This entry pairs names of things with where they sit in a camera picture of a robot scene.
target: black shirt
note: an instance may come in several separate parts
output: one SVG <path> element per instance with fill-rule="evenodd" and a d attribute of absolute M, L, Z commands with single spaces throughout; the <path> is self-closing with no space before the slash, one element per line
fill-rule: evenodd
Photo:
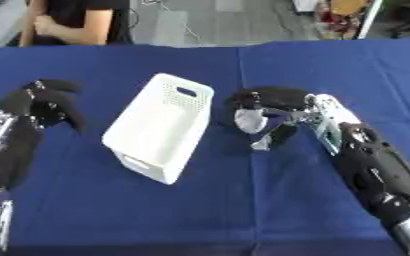
<path fill-rule="evenodd" d="M 72 28 L 84 26 L 87 10 L 113 10 L 107 43 L 131 42 L 129 0 L 46 0 L 47 15 L 58 24 Z"/>

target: person's arm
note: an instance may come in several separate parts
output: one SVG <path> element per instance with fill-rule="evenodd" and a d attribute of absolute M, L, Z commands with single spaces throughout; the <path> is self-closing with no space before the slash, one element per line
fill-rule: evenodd
<path fill-rule="evenodd" d="M 87 10 L 83 28 L 70 28 L 54 22 L 49 16 L 39 16 L 35 28 L 39 35 L 52 36 L 68 44 L 106 44 L 113 10 Z"/>
<path fill-rule="evenodd" d="M 45 13 L 46 0 L 29 0 L 29 6 L 24 17 L 20 37 L 20 47 L 29 46 L 34 38 L 34 21 L 37 16 Z"/>

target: robot forearm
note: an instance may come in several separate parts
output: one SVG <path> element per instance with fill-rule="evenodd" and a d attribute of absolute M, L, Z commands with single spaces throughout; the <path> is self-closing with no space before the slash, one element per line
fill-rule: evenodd
<path fill-rule="evenodd" d="M 410 165 L 375 130 L 357 118 L 347 120 L 354 115 L 335 98 L 320 95 L 314 100 L 316 112 L 308 123 L 336 170 L 362 206 L 410 255 Z"/>

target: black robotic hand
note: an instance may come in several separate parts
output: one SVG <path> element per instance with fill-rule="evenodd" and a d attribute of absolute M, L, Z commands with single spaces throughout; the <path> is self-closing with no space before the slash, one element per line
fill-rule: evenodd
<path fill-rule="evenodd" d="M 0 188 L 11 189 L 26 176 L 43 129 L 65 121 L 82 130 L 83 118 L 64 93 L 78 91 L 66 81 L 38 80 L 0 100 Z M 1 130 L 4 120 L 13 120 L 7 131 Z"/>
<path fill-rule="evenodd" d="M 289 87 L 262 86 L 243 89 L 227 99 L 226 104 L 234 111 L 234 121 L 239 129 L 249 134 L 262 131 L 269 118 L 285 116 L 282 122 L 261 140 L 252 144 L 257 150 L 270 150 L 290 138 L 297 131 L 295 113 L 306 108 L 309 92 Z"/>

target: white object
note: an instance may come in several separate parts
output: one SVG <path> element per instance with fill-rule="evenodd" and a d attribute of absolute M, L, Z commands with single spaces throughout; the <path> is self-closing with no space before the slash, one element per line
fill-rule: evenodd
<path fill-rule="evenodd" d="M 158 74 L 102 142 L 127 168 L 173 184 L 208 126 L 213 95 L 208 86 Z"/>
<path fill-rule="evenodd" d="M 383 0 L 373 0 L 373 3 L 371 4 L 370 8 L 367 10 L 365 21 L 360 28 L 357 39 L 364 39 L 368 35 L 368 32 L 370 31 L 373 25 L 373 22 L 376 19 L 376 16 L 381 10 L 382 3 L 383 3 Z"/>
<path fill-rule="evenodd" d="M 263 109 L 238 109 L 235 111 L 235 123 L 245 133 L 259 133 L 268 122 L 268 118 L 263 116 L 263 112 Z"/>
<path fill-rule="evenodd" d="M 297 12 L 313 12 L 319 0 L 293 0 Z"/>

